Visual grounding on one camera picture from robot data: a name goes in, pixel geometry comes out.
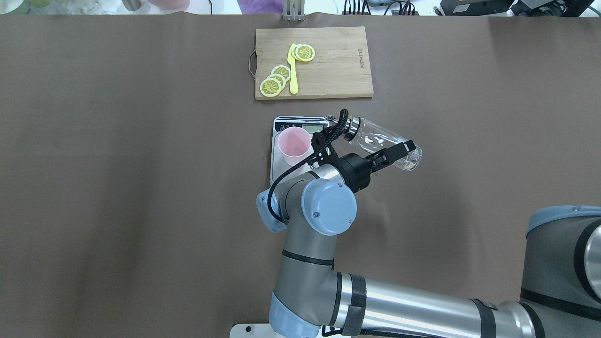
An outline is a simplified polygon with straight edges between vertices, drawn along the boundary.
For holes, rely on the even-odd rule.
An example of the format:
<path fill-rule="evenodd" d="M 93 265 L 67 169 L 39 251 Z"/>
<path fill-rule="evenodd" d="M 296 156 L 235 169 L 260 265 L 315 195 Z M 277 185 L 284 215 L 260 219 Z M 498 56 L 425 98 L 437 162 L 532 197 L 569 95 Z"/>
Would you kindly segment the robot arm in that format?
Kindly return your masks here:
<path fill-rule="evenodd" d="M 357 214 L 371 173 L 415 149 L 366 158 L 317 154 L 319 165 L 257 196 L 268 229 L 287 231 L 269 323 L 286 338 L 598 338 L 600 208 L 554 206 L 532 215 L 519 301 L 498 305 L 333 269 L 337 239 Z"/>

